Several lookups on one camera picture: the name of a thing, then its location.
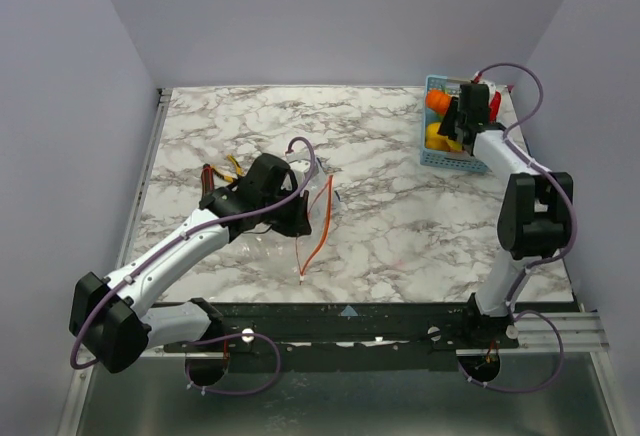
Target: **light blue plastic bin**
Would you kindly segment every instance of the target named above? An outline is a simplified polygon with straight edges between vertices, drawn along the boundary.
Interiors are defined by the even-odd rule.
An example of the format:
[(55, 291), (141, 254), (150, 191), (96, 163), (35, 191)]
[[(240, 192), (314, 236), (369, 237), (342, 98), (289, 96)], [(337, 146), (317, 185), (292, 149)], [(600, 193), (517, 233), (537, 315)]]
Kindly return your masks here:
[(431, 123), (440, 121), (438, 115), (427, 108), (425, 100), (427, 93), (432, 89), (441, 89), (447, 94), (457, 96), (460, 93), (460, 83), (468, 82), (460, 79), (447, 78), (446, 76), (436, 76), (430, 74), (427, 76), (425, 83), (424, 95), (422, 98), (423, 117), (422, 117), (422, 138), (420, 148), (420, 164), (424, 166), (436, 166), (439, 168), (459, 169), (460, 171), (473, 171), (476, 173), (484, 173), (489, 168), (482, 162), (469, 156), (466, 153), (448, 153), (446, 151), (437, 151), (428, 149), (426, 144), (427, 126)]

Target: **marble table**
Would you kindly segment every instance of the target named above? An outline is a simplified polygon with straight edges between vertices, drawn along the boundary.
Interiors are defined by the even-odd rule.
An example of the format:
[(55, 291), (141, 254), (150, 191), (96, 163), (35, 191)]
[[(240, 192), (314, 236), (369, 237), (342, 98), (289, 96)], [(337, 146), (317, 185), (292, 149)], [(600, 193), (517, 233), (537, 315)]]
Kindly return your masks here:
[[(197, 264), (163, 299), (465, 301), (498, 251), (504, 188), (490, 173), (419, 164), (422, 94), (417, 87), (174, 90), (132, 257), (197, 206), (204, 162), (224, 164), (233, 153), (246, 169), (262, 152), (282, 155), (302, 135), (334, 174), (342, 199), (304, 284), (291, 239), (252, 234)], [(499, 118), (515, 119), (506, 92)], [(537, 269), (520, 300), (571, 300), (563, 265)]]

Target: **marble tabletop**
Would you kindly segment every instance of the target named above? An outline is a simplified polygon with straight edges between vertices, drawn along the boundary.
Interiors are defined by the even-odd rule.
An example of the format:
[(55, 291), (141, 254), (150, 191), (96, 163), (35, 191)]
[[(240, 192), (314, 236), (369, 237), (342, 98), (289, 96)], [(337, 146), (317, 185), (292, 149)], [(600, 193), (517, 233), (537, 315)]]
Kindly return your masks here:
[[(461, 302), (498, 251), (504, 187), (491, 173), (419, 164), (423, 88), (202, 87), (173, 91), (132, 258), (197, 206), (204, 162), (246, 169), (294, 136), (315, 146), (342, 199), (299, 284), (293, 241), (242, 235), (164, 295), (220, 302)], [(515, 120), (508, 93), (499, 118)], [(571, 300), (561, 262), (537, 269), (520, 300)]]

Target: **wall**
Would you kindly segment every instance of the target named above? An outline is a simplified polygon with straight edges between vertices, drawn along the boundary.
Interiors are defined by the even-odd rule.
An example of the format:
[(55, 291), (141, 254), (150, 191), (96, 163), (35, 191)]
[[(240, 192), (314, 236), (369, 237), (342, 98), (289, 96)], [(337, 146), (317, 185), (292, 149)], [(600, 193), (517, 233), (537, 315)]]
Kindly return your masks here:
[(115, 264), (157, 93), (109, 0), (0, 0), (0, 434), (55, 434), (75, 281)]
[(525, 61), (562, 0), (112, 0), (159, 86), (420, 85)]
[[(546, 98), (525, 128), (534, 155), (575, 179), (580, 227), (567, 267), (602, 316), (629, 408), (640, 408), (638, 1), (564, 1), (528, 62)], [(524, 114), (536, 93), (526, 79), (516, 88)]]

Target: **gray floor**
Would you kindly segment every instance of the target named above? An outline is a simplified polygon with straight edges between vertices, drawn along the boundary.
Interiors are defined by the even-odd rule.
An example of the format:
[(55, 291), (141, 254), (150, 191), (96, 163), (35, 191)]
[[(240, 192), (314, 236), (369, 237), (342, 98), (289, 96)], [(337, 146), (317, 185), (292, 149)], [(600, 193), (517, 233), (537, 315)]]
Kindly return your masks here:
[[(553, 356), (504, 358), (496, 382), (526, 386), (553, 370)], [(264, 375), (233, 375), (247, 388)], [(80, 435), (613, 435), (591, 359), (571, 355), (546, 391), (502, 395), (458, 373), (288, 373), (252, 397), (186, 390), (179, 359), (141, 359), (127, 371), (93, 373)]]

